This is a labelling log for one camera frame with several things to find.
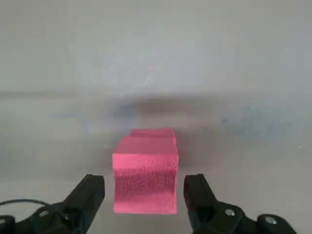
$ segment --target robotic arm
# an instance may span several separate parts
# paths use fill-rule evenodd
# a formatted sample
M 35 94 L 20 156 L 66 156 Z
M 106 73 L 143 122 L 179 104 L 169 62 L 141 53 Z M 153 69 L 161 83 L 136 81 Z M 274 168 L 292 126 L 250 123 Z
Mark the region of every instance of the robotic arm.
M 0 234 L 85 234 L 104 196 L 104 178 L 86 175 L 63 202 L 43 206 L 18 223 L 0 216 Z M 262 214 L 253 221 L 241 208 L 218 201 L 203 174 L 185 177 L 184 199 L 194 234 L 296 234 L 281 217 Z

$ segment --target pink foam block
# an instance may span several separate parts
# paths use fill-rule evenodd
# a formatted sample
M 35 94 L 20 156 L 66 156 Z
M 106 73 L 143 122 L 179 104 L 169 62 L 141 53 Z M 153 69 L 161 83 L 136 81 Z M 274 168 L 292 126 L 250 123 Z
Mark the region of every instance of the pink foam block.
M 173 130 L 133 130 L 113 153 L 116 213 L 175 214 L 178 154 Z

